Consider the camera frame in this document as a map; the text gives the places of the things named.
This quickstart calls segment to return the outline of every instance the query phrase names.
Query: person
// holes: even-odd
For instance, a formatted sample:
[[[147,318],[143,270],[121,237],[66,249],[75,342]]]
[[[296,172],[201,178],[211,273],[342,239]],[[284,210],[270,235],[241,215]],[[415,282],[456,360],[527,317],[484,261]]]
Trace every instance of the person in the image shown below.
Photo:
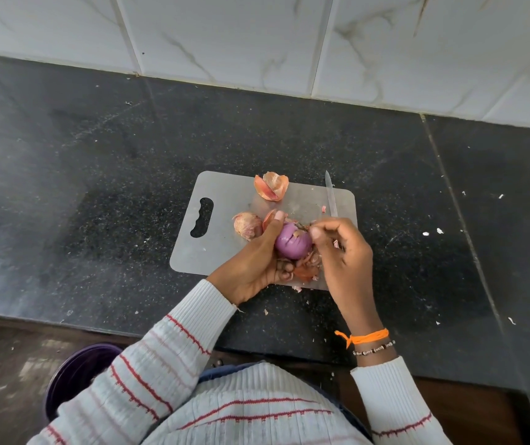
[[[287,281],[274,242],[284,213],[216,269],[29,444],[370,444],[343,406],[283,369],[259,362],[201,378],[222,329],[244,301]],[[329,292],[353,336],[383,329],[373,299],[373,253],[348,219],[310,228]],[[335,248],[337,239],[342,249]],[[375,444],[450,444],[389,337],[355,345],[358,386]]]

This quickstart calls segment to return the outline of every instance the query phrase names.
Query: white sweater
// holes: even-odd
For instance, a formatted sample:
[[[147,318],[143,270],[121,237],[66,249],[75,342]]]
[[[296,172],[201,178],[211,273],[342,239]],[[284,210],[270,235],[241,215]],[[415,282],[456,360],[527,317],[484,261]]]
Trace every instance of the white sweater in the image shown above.
[[[369,444],[334,404],[277,366],[197,384],[236,310],[201,281],[29,444]],[[376,444],[450,444],[402,358],[352,376]]]

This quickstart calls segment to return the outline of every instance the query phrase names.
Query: wall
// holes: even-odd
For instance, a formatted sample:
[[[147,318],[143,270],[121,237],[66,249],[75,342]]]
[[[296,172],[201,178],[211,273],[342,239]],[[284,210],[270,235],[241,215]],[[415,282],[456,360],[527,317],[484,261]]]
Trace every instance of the wall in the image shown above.
[[[0,55],[530,126],[530,0],[0,0]]]

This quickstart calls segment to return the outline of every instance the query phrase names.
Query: purple onion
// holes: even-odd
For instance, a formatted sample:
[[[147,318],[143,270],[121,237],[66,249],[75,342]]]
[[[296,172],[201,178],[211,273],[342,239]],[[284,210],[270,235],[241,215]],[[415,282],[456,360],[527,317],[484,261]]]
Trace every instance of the purple onion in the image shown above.
[[[300,230],[296,224],[285,222],[282,232],[275,240],[275,249],[282,257],[298,260],[310,252],[313,248],[313,239],[310,234]]]

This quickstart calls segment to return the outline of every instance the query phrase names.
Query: ribbed cuff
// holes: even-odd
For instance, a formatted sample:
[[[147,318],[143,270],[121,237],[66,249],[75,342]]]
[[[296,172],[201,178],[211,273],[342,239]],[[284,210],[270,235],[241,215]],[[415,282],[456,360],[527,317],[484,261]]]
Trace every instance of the ribbed cuff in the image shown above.
[[[202,279],[169,316],[180,323],[205,350],[211,351],[224,326],[237,308]]]
[[[352,370],[374,431],[393,431],[423,425],[430,410],[419,393],[402,357]]]

